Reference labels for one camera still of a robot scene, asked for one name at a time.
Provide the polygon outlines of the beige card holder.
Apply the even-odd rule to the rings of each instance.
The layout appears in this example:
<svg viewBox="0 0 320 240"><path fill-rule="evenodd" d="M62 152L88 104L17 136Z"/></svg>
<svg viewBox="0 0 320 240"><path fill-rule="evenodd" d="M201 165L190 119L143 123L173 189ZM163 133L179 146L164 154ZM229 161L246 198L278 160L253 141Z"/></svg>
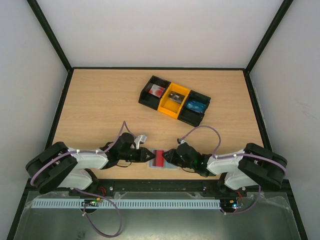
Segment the beige card holder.
<svg viewBox="0 0 320 240"><path fill-rule="evenodd" d="M163 157L163 153L166 150L150 148L149 149L155 157L147 162L147 166L151 169L159 169L159 170L178 170L179 167L175 166L165 160Z"/></svg>

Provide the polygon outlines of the yellow bin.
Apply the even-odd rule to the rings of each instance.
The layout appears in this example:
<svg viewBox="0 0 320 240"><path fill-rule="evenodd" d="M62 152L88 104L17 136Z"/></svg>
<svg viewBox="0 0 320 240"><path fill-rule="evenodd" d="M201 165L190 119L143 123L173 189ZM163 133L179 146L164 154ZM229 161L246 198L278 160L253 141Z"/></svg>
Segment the yellow bin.
<svg viewBox="0 0 320 240"><path fill-rule="evenodd" d="M177 119L190 91L191 90L189 88L172 82L161 97L157 111ZM183 96L181 103L170 98L171 92L175 92L176 94Z"/></svg>

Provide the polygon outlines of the blue card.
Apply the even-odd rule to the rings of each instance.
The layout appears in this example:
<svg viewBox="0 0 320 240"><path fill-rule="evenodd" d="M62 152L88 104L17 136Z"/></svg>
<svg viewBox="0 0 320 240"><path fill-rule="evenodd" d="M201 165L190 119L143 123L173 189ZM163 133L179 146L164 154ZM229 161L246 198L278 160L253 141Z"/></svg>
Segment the blue card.
<svg viewBox="0 0 320 240"><path fill-rule="evenodd" d="M195 100L189 100L186 104L186 107L189 109L189 110L192 110L196 113L204 113L205 110L206 110L206 105L199 102L199 101L195 101Z"/></svg>

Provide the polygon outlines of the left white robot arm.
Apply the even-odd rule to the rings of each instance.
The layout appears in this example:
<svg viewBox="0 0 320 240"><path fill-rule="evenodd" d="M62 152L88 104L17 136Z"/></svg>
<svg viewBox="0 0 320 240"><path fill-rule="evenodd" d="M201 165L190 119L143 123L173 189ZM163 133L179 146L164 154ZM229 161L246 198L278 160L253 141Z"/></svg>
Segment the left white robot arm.
<svg viewBox="0 0 320 240"><path fill-rule="evenodd" d="M99 183L94 169L112 168L120 160L146 163L156 157L149 149L140 146L146 139L145 135L134 137L125 132L116 141L95 150L69 148L59 141L29 161L25 169L31 178L31 185L40 194L57 188L94 192Z"/></svg>

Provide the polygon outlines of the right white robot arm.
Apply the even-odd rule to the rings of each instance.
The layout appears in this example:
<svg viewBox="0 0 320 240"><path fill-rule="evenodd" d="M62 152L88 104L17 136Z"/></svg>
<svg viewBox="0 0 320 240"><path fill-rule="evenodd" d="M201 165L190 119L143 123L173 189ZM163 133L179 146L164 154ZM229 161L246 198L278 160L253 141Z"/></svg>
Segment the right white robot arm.
<svg viewBox="0 0 320 240"><path fill-rule="evenodd" d="M221 175L224 180L218 183L218 191L229 196L243 187L259 185L274 191L280 190L287 172L288 161L255 143L227 154L212 155L197 152L183 142L176 149L162 154L166 162L194 170L202 177Z"/></svg>

